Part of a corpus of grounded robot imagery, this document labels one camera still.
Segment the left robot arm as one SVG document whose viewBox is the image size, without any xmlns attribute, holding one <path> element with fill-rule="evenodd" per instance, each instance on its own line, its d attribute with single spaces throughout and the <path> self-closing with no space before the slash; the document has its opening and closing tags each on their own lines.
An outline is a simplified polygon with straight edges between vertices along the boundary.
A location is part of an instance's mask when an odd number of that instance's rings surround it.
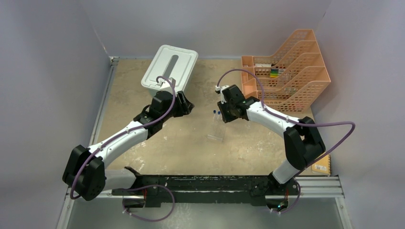
<svg viewBox="0 0 405 229">
<path fill-rule="evenodd" d="M 175 94 L 158 91 L 151 103 L 122 130 L 95 145 L 73 148 L 62 176 L 70 187 L 70 198 L 93 200 L 107 189 L 106 167 L 133 146 L 154 136 L 168 119 L 188 115 L 194 107 L 183 91 Z"/>
</svg>

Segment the white plastic bin lid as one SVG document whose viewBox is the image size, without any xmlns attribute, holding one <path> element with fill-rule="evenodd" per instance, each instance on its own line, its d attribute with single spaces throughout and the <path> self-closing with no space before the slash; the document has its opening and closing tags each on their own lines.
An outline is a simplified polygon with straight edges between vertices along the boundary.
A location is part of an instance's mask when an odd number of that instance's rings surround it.
<svg viewBox="0 0 405 229">
<path fill-rule="evenodd" d="M 141 85 L 146 89 L 158 88 L 156 79 L 162 76 L 175 79 L 175 91 L 185 92 L 197 59 L 198 53 L 194 50 L 162 45 L 145 72 Z"/>
</svg>

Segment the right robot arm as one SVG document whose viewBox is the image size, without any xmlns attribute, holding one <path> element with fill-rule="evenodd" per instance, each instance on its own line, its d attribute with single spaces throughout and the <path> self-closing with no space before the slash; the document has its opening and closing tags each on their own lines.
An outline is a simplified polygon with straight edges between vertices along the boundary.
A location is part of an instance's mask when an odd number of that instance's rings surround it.
<svg viewBox="0 0 405 229">
<path fill-rule="evenodd" d="M 280 194 L 298 172 L 321 156 L 326 148 L 314 121 L 310 117 L 296 118 L 278 112 L 253 96 L 246 98 L 238 86 L 217 86 L 217 103 L 225 123 L 238 118 L 260 124 L 284 140 L 286 159 L 270 173 L 268 188 Z"/>
</svg>

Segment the teal plastic bin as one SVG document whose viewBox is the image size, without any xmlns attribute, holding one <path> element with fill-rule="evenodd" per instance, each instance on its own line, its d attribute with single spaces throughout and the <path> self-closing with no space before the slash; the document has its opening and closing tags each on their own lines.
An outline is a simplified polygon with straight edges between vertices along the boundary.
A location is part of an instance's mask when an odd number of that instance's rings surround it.
<svg viewBox="0 0 405 229">
<path fill-rule="evenodd" d="M 160 88 L 148 88 L 151 97 L 154 97 L 159 91 L 161 91 Z"/>
</svg>

